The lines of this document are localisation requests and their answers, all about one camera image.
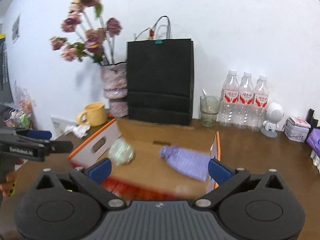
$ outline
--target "yellow mug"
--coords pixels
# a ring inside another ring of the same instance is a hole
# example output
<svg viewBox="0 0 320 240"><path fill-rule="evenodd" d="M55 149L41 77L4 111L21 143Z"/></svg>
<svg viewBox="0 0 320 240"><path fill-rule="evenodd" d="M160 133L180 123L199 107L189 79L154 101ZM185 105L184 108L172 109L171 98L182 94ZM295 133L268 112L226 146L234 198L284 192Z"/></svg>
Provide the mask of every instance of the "yellow mug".
<svg viewBox="0 0 320 240"><path fill-rule="evenodd" d="M104 104L95 102L84 107L84 111L77 117L78 125L89 124L91 126L99 126L105 123L108 119Z"/></svg>

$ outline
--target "crumpled tissue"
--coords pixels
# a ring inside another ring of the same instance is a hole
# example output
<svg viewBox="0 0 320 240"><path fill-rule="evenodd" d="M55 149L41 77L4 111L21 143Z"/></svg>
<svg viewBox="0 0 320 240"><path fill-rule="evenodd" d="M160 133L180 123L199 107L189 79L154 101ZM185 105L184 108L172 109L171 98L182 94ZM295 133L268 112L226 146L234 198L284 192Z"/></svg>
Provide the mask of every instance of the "crumpled tissue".
<svg viewBox="0 0 320 240"><path fill-rule="evenodd" d="M79 126L76 125L67 125L67 127L64 130L64 134L68 134L70 132L73 132L75 136L78 138L82 138L83 136L87 135L87 130L90 129L89 124L81 124Z"/></svg>
<svg viewBox="0 0 320 240"><path fill-rule="evenodd" d="M128 163L133 159L133 147L122 138L117 139L108 151L108 157L115 165Z"/></svg>

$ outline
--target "white robot figurine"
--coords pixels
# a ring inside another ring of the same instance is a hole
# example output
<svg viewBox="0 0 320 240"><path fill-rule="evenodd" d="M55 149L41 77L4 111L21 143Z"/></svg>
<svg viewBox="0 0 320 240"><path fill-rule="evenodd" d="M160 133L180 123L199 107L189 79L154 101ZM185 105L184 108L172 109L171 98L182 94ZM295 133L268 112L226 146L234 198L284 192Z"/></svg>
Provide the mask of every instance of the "white robot figurine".
<svg viewBox="0 0 320 240"><path fill-rule="evenodd" d="M277 137L276 130L279 129L278 122L283 118L284 113L282 106L278 103L272 102L266 111L266 118L260 131L268 137Z"/></svg>

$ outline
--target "blue gripper pad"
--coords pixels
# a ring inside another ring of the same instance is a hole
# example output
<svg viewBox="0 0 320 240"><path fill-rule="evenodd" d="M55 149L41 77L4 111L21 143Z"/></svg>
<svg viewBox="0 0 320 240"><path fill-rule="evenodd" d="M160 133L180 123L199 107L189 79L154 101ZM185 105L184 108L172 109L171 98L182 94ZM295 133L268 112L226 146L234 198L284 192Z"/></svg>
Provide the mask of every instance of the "blue gripper pad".
<svg viewBox="0 0 320 240"><path fill-rule="evenodd" d="M235 170L223 165L216 159L211 159L209 161L208 172L210 177L219 185L225 183L236 174Z"/></svg>
<svg viewBox="0 0 320 240"><path fill-rule="evenodd" d="M52 133L50 131L29 130L26 136L33 139L50 140Z"/></svg>
<svg viewBox="0 0 320 240"><path fill-rule="evenodd" d="M106 180L111 174L112 164L111 160L104 158L96 164L92 165L90 168L85 169L84 174L92 179L99 185Z"/></svg>

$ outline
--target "black paper bag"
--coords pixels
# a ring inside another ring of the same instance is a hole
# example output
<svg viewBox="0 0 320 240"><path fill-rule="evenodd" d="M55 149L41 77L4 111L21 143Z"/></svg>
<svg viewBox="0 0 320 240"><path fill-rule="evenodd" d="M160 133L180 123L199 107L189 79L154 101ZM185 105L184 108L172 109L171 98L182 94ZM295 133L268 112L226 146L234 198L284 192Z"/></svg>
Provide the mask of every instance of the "black paper bag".
<svg viewBox="0 0 320 240"><path fill-rule="evenodd" d="M191 39L128 42L129 118L189 125L193 108Z"/></svg>

